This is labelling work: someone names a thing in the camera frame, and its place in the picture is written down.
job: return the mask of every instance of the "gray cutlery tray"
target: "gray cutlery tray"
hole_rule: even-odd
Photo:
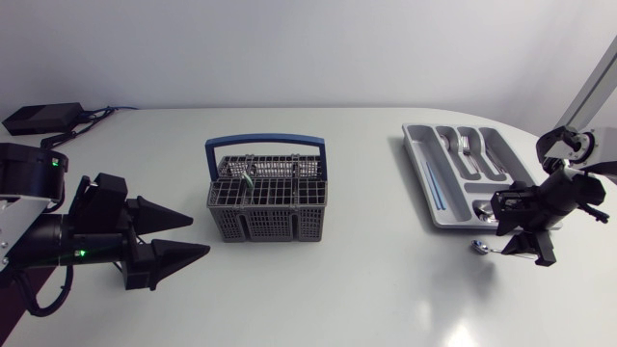
[[[536,184],[515,151],[492,127],[405,123],[403,132],[405,148],[437,227],[496,229],[497,222],[482,219],[478,209],[492,212],[493,193],[508,189],[515,180],[529,186]],[[449,149],[440,135],[448,140]],[[468,136],[469,155],[479,171],[466,158],[461,136]],[[495,159],[505,172],[498,170],[490,158]],[[445,209],[439,207],[439,200],[443,200]]]

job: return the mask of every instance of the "table surface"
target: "table surface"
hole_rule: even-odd
[[[492,120],[429,109],[198,109],[118,112],[58,150],[69,157],[67,212],[81,175],[126,179],[142,195],[195,218],[149,238],[208,244],[209,255],[124,291],[110,264],[75,268],[72,291],[47,318],[24,314],[6,346],[566,346],[617,339],[617,233],[576,211],[552,233],[557,263],[479,255],[509,237],[438,229],[403,148],[404,122],[497,128],[537,181],[537,138]],[[206,139],[258,132],[326,140],[329,196],[319,243],[221,241],[206,208]],[[37,146],[43,136],[3,142]],[[312,153],[259,144],[222,154]],[[601,210],[617,208],[616,187]],[[55,271],[42,305],[59,292]]]

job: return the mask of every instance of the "cable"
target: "cable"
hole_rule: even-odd
[[[19,271],[14,275],[14,279],[17,283],[17,288],[19,289],[21,299],[23,300],[26,309],[28,309],[28,312],[37,317],[46,317],[57,311],[58,308],[60,308],[60,306],[67,299],[68,292],[70,291],[70,287],[73,284],[73,267],[72,265],[67,266],[65,285],[61,286],[62,291],[58,295],[58,298],[56,298],[56,300],[54,300],[54,302],[51,303],[51,305],[49,305],[48,307],[39,306],[39,302],[37,301],[37,295],[32,289],[28,274],[23,271]]]
[[[56,212],[58,210],[58,208],[60,208],[60,206],[62,206],[62,204],[64,202],[65,202],[65,185],[63,184],[63,186],[62,186],[62,194],[60,195],[60,200],[58,202],[56,202],[56,204],[51,206],[51,207],[45,207],[45,209],[42,210],[41,213]]]
[[[52,148],[61,146],[61,145],[65,144],[65,143],[75,139],[79,135],[82,135],[82,134],[90,131],[90,129],[92,129],[100,121],[105,120],[106,118],[108,118],[109,116],[113,115],[116,111],[118,111],[120,109],[138,110],[138,108],[130,107],[130,106],[107,106],[105,108],[94,110],[94,111],[85,111],[84,113],[82,113],[80,115],[80,118],[82,118],[82,119],[79,120],[79,122],[81,122],[81,123],[88,123],[88,122],[90,122],[91,123],[90,125],[86,126],[85,128],[83,128],[83,129],[81,129],[79,131],[70,131],[70,132],[67,132],[67,133],[64,133],[64,134],[60,134],[60,135],[56,135],[56,136],[52,136],[52,137],[48,137],[48,138],[42,139],[42,140],[40,140],[40,147],[44,148],[44,149],[52,149]],[[97,113],[101,113],[101,112],[103,112],[103,114],[101,116],[92,117],[92,116],[96,115]]]

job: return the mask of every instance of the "dishwasher cutlery basket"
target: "dishwasher cutlery basket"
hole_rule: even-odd
[[[247,143],[319,147],[319,155],[226,156],[214,148]],[[328,199],[323,139],[291,134],[247,134],[205,143],[210,171],[207,206],[223,241],[319,241]]]

